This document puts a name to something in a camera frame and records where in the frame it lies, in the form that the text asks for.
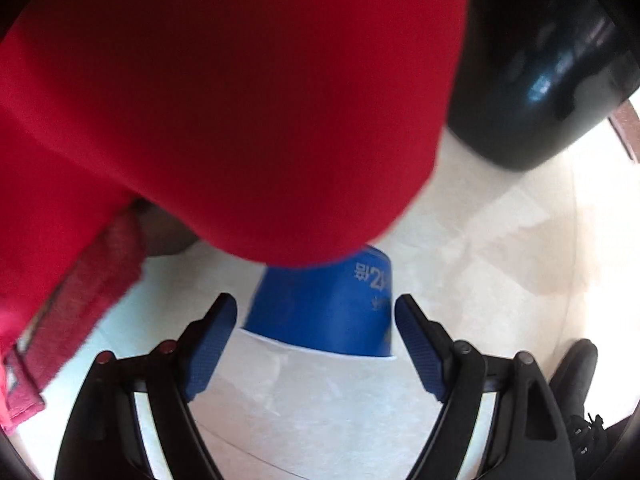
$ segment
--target floor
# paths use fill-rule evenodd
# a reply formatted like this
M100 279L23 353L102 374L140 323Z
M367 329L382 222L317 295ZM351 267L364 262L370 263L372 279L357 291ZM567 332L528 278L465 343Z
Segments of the floor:
M640 170L608 123L526 174L500 170L445 133L437 170L391 231L374 242L410 292L454 338L485 353L527 349L550 375L568 346L591 338L600 361L588 410L605 425L640 399ZM218 293L246 316L262 267L198 243L146 263L145 278L100 323L46 390L49 407L20 427L17 447L53 477L66 418L94 356L151 350L180 335ZM405 478L439 405L418 382L398 334L395 358L301 352L235 330L206 391L191 403L228 480ZM169 479L140 396L154 473ZM461 480L473 478L492 411L486 396Z

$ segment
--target screw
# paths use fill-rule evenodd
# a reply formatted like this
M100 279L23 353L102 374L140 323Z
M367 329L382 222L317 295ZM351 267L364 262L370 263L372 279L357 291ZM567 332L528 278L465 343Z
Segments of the screw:
M165 354L169 355L175 352L178 343L176 343L173 339L167 339L166 341L162 341L159 346L159 350Z
M455 348L461 354L468 354L471 352L471 345L466 341L456 341L453 343L453 348Z
M533 355L529 352L518 352L518 359L526 365L533 364Z
M107 364L111 359L115 357L112 352L105 350L104 352L100 352L95 358L95 362L99 365Z

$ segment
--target black container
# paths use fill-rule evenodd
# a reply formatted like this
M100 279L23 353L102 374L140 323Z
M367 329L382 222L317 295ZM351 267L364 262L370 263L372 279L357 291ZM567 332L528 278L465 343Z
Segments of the black container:
M495 164L534 168L638 88L631 39L599 0L470 0L448 125Z

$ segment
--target red fabric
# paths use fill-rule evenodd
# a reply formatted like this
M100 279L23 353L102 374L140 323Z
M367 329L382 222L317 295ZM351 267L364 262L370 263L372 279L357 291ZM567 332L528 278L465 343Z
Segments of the red fabric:
M37 323L23 355L10 352L7 365L16 384L7 397L16 426L44 409L40 392L71 359L98 320L139 278L146 256L138 219L130 210L117 216L83 252Z
M0 351L136 195L281 266L379 235L433 168L464 10L32 0L0 44Z

